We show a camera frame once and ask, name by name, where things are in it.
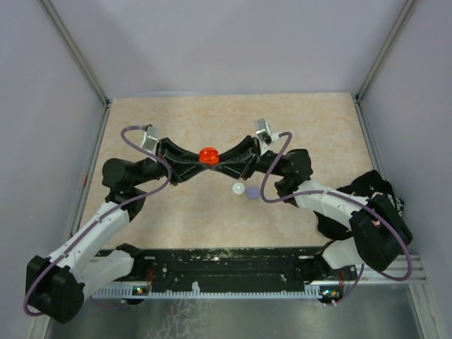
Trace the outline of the purple round charging case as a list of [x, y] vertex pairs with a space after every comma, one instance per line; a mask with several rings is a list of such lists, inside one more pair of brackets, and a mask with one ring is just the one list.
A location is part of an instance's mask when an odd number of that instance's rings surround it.
[[246, 194], [251, 200], [257, 200], [261, 197], [261, 190], [257, 186], [249, 186], [246, 189]]

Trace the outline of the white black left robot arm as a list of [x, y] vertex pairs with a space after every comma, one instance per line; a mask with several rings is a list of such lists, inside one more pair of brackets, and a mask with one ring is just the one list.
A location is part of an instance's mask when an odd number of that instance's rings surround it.
[[112, 158], [103, 165], [102, 185], [109, 193], [96, 214], [57, 250], [27, 264], [23, 311], [28, 316], [47, 315], [66, 323], [105, 285], [125, 276], [141, 279], [147, 263], [134, 246], [123, 244], [105, 258], [93, 258], [141, 212], [147, 197], [209, 167], [204, 150], [189, 152], [168, 138], [153, 148], [136, 144], [132, 148], [145, 158], [137, 162]]

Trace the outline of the white round charging case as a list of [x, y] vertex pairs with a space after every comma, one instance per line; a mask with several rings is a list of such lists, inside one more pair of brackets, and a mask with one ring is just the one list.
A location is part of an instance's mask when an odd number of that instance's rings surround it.
[[241, 196], [246, 192], [246, 186], [241, 182], [236, 182], [232, 185], [232, 193]]

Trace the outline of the orange round charging case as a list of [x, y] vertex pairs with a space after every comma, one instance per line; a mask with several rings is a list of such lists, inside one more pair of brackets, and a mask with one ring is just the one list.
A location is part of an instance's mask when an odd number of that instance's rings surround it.
[[220, 155], [215, 148], [206, 147], [199, 151], [198, 160], [203, 164], [215, 166], [218, 165], [220, 162]]

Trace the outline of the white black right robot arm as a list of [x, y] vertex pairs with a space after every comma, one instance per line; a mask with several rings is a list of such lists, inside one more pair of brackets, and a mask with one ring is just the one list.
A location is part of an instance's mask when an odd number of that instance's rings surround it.
[[399, 255], [409, 256], [412, 233], [403, 221], [403, 203], [377, 171], [332, 189], [312, 179], [308, 150], [282, 148], [274, 153], [268, 149], [269, 140], [248, 136], [219, 155], [202, 150], [200, 158], [230, 177], [248, 179], [261, 172], [263, 201], [314, 212], [319, 232], [330, 241], [302, 266], [302, 272], [329, 280], [345, 266], [367, 265], [384, 273]]

